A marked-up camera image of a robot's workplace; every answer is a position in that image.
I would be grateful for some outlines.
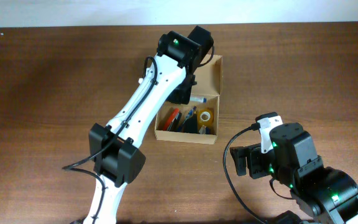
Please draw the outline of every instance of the black cable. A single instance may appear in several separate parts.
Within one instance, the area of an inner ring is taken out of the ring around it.
[[[273,182],[274,182],[274,178],[272,178],[272,179],[269,181],[269,184],[270,184],[270,187],[272,188],[273,192],[274,192],[275,194],[277,194],[277,196],[279,196],[280,198],[287,199],[287,200],[294,200],[294,198],[284,197],[284,196],[279,195],[279,194],[276,192],[276,190],[274,189]]]
[[[84,169],[79,169],[79,168],[71,168],[70,170],[75,171],[75,172],[81,172],[83,174],[91,175],[92,177],[96,178],[96,180],[98,180],[100,182],[100,184],[102,185],[102,194],[100,196],[99,206],[98,206],[98,209],[97,209],[95,215],[92,217],[93,218],[92,224],[94,224],[96,222],[96,219],[98,218],[98,214],[99,214],[100,208],[102,206],[102,202],[103,202],[103,198],[104,198],[104,191],[106,190],[106,185],[104,184],[103,180],[98,175],[96,175],[90,171],[87,171]]]
[[[239,194],[237,193],[237,191],[235,190],[233,183],[230,180],[229,177],[229,173],[227,172],[227,168],[226,168],[226,156],[227,156],[227,151],[230,148],[230,145],[233,143],[234,140],[236,140],[236,138],[238,138],[241,134],[250,131],[250,130],[258,130],[260,128],[259,123],[255,123],[251,126],[249,126],[248,128],[245,128],[244,130],[240,131],[239,133],[237,133],[235,136],[233,136],[233,138],[230,139],[230,141],[227,143],[226,148],[224,149],[223,152],[223,171],[224,171],[224,175],[226,175],[226,179],[229,182],[230,188],[233,191],[234,195],[236,196],[237,200],[240,202],[240,204],[244,207],[245,210],[247,210],[247,212],[249,212],[256,220],[258,220],[260,223],[263,224],[267,224],[266,220],[263,220],[262,218],[260,218],[257,214],[255,214],[251,209],[249,209],[245,203],[241,200]]]
[[[103,180],[96,174],[94,174],[93,172],[84,170],[84,169],[78,169],[75,168],[77,166],[80,166],[82,164],[84,164],[85,162],[88,162],[90,160],[92,160],[93,158],[95,158],[96,156],[100,155],[101,153],[103,153],[105,150],[109,149],[110,146],[116,141],[116,139],[118,138],[118,135],[121,133],[121,131],[127,127],[128,122],[131,120],[132,116],[134,115],[134,113],[137,111],[137,109],[139,109],[139,107],[141,106],[141,104],[145,101],[145,99],[147,98],[147,96],[149,95],[149,93],[152,91],[152,88],[154,87],[154,85],[158,84],[157,83],[157,75],[158,75],[158,68],[157,68],[157,63],[155,61],[155,59],[151,56],[147,56],[144,62],[144,67],[143,67],[143,77],[145,77],[146,75],[146,70],[147,70],[147,64],[149,62],[149,60],[151,60],[153,62],[153,66],[154,66],[154,77],[151,80],[151,85],[149,86],[149,89],[147,89],[145,95],[139,100],[139,102],[136,104],[136,106],[131,110],[131,112],[129,113],[129,115],[127,116],[127,118],[122,122],[121,127],[118,129],[118,131],[115,133],[115,135],[112,137],[112,139],[98,152],[88,156],[85,159],[82,159],[78,162],[75,162],[73,164],[70,164],[68,166],[64,166],[62,167],[63,170],[71,170],[71,171],[76,171],[76,172],[81,172],[84,174],[88,174],[93,176],[94,178],[96,178],[102,185],[102,194],[101,194],[101,198],[99,201],[99,206],[98,209],[96,211],[96,213],[94,214],[93,218],[93,222],[92,224],[95,223],[96,219],[98,218],[101,206],[102,206],[102,202],[103,202],[103,197],[104,197],[104,191],[105,191],[105,184],[103,182]]]
[[[208,64],[212,60],[212,58],[214,57],[214,53],[215,53],[215,46],[212,45],[212,52],[211,52],[210,58],[208,59],[208,61],[206,61],[205,63],[200,64],[198,67],[200,68],[200,67]]]

